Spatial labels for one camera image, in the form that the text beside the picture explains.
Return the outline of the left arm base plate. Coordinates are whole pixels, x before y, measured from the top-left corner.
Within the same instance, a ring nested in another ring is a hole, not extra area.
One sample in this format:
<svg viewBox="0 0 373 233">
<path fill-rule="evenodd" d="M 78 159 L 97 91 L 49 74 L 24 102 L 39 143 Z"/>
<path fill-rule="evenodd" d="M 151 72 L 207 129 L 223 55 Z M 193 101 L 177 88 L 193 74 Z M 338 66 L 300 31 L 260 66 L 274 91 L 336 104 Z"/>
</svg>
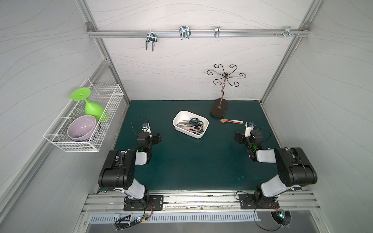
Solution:
<svg viewBox="0 0 373 233">
<path fill-rule="evenodd" d="M 146 195 L 143 199 L 124 198 L 123 211 L 161 211 L 163 210 L 163 195 Z"/>
</svg>

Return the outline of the black handled scissors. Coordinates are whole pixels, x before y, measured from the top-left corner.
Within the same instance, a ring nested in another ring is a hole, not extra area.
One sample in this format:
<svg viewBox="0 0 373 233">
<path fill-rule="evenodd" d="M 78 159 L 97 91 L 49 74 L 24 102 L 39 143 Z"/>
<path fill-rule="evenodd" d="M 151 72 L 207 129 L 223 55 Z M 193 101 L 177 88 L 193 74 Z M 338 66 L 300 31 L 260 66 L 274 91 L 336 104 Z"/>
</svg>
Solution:
<svg viewBox="0 0 373 233">
<path fill-rule="evenodd" d="M 186 125 L 180 125 L 180 124 L 177 124 L 177 127 L 183 129 L 183 130 L 186 130 L 190 133 L 193 133 L 195 135 L 201 135 L 204 133 L 204 128 L 203 126 L 199 126 L 199 125 L 195 125 L 195 126 L 186 126 Z"/>
</svg>

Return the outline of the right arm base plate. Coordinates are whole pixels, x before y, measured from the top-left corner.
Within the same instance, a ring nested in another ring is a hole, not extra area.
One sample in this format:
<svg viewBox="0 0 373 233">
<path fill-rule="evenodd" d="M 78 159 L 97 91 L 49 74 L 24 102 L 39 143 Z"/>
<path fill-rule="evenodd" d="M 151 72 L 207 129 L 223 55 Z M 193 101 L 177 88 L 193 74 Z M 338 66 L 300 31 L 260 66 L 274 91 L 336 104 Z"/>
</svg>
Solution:
<svg viewBox="0 0 373 233">
<path fill-rule="evenodd" d="M 262 194 L 239 192 L 236 199 L 244 210 L 280 209 L 277 198 L 267 198 Z"/>
</svg>

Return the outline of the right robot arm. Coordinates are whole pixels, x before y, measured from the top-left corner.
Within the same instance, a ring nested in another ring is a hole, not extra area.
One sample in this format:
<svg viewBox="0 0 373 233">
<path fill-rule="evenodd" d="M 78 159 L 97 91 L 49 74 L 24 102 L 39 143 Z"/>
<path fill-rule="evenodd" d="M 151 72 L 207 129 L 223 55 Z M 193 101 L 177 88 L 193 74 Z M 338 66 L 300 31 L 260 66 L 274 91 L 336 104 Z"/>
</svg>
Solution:
<svg viewBox="0 0 373 233">
<path fill-rule="evenodd" d="M 260 185 L 255 200 L 274 199 L 289 190 L 317 183 L 317 173 L 302 148 L 265 149 L 262 132 L 256 129 L 249 134 L 235 132 L 235 141 L 247 147 L 253 162 L 277 166 L 277 175 Z"/>
</svg>

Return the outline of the blue handled scissors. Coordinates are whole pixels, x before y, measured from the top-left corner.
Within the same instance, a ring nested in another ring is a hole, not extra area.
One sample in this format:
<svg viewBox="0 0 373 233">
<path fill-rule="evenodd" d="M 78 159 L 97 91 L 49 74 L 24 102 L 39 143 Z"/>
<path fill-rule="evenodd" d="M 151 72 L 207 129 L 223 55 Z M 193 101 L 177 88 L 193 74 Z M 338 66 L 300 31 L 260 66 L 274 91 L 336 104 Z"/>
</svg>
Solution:
<svg viewBox="0 0 373 233">
<path fill-rule="evenodd" d="M 191 118 L 189 120 L 182 120 L 178 122 L 179 124 L 186 125 L 186 126 L 203 126 L 204 123 L 199 120 L 197 117 Z"/>
</svg>

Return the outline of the white plastic storage box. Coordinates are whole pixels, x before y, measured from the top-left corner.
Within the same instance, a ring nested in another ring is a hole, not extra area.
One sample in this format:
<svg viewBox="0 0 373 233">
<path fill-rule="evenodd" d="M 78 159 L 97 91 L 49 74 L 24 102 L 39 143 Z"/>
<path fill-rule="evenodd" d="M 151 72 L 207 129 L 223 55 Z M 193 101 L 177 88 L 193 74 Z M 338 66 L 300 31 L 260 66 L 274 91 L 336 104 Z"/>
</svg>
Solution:
<svg viewBox="0 0 373 233">
<path fill-rule="evenodd" d="M 175 130 L 189 135 L 195 139 L 201 139 L 209 127 L 207 118 L 188 111 L 180 111 L 173 119 Z"/>
</svg>

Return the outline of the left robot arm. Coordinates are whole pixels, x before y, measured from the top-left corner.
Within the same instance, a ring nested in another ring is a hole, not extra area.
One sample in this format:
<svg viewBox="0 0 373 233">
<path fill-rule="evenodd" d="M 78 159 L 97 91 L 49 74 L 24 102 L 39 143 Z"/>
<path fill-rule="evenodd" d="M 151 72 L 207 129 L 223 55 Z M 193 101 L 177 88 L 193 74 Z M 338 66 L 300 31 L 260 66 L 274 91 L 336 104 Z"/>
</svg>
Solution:
<svg viewBox="0 0 373 233">
<path fill-rule="evenodd" d="M 110 150 L 98 177 L 99 187 L 120 192 L 130 200 L 149 203 L 149 191 L 135 179 L 135 168 L 150 162 L 152 147 L 160 142 L 159 132 L 141 132 L 134 150 Z"/>
</svg>

